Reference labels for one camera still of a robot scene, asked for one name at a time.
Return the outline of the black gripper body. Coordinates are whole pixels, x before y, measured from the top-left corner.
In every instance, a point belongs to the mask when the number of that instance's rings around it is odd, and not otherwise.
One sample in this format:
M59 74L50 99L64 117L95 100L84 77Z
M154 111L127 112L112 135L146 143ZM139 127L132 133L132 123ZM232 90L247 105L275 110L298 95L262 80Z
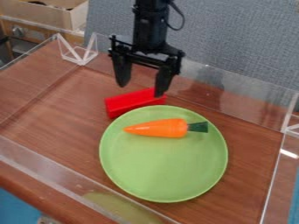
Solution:
M154 50L140 50L128 36L112 34L108 39L111 41L108 49L111 59L114 53L123 54L132 62L132 65L139 64L152 68L171 66L176 74L180 73L186 53L168 43L162 43Z

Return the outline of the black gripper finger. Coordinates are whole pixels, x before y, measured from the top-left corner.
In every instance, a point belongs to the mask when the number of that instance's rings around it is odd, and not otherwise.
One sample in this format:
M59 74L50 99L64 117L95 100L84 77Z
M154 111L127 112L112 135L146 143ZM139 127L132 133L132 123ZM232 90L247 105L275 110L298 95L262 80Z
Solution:
M176 72L171 66L160 66L159 71L155 77L155 88L154 88L154 96L160 97L164 95L164 92L168 90L174 76Z
M132 62L126 55L112 54L116 83L123 88L131 80Z

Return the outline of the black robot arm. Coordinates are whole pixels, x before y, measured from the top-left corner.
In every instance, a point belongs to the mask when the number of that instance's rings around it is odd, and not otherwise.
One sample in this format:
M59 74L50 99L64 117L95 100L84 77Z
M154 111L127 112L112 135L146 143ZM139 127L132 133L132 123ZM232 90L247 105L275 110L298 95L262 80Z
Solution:
M110 57L114 63L116 83L124 87L131 80L132 64L158 69L154 96L160 97L171 86L174 76L180 73L186 53L167 44L167 29L179 31L168 23L170 8L184 15L174 0L135 0L135 27L132 41L120 35L110 36Z

